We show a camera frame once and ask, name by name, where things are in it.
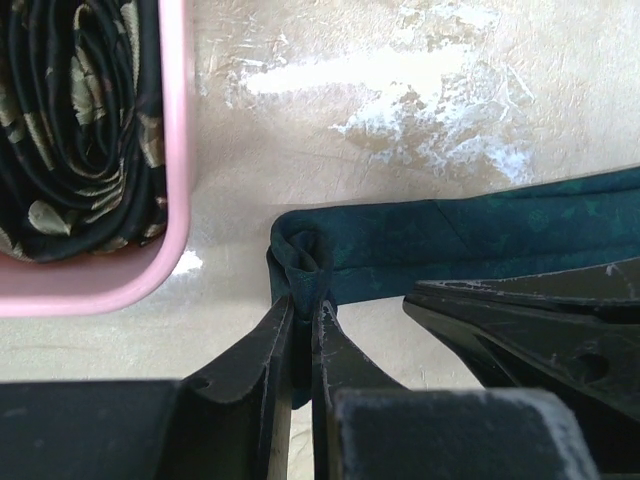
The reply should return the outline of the dark green tie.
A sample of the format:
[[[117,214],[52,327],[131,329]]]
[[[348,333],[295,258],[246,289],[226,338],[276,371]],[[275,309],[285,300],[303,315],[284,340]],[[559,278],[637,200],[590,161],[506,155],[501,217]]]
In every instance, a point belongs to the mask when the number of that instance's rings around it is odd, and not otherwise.
[[[631,168],[466,199],[291,211],[272,225],[271,297],[294,302],[294,408],[311,397],[311,324],[333,306],[405,294],[419,280],[529,276],[639,253]]]

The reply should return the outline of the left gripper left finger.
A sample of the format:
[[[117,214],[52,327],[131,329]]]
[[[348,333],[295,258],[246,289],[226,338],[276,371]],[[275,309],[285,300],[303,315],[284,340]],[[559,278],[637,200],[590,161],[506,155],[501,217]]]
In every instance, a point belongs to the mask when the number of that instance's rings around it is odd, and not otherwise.
[[[293,306],[184,380],[174,416],[177,479],[284,479],[291,426]]]

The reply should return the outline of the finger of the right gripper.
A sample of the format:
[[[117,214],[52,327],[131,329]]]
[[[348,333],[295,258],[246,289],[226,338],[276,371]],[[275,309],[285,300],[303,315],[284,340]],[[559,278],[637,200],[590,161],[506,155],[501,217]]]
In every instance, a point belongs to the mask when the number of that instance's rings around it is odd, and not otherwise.
[[[581,422],[639,422],[639,328],[587,307],[409,294],[404,311],[487,388],[543,388]]]
[[[420,281],[414,296],[492,301],[565,314],[588,315],[607,324],[639,323],[639,264],[594,267],[508,279]]]

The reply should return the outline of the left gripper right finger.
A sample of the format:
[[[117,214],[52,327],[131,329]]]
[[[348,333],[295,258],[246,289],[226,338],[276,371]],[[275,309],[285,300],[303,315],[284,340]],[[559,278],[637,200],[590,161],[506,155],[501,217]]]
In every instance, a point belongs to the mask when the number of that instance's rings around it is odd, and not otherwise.
[[[381,451],[375,403],[404,387],[380,369],[343,332],[328,300],[312,326],[314,477],[363,479]]]

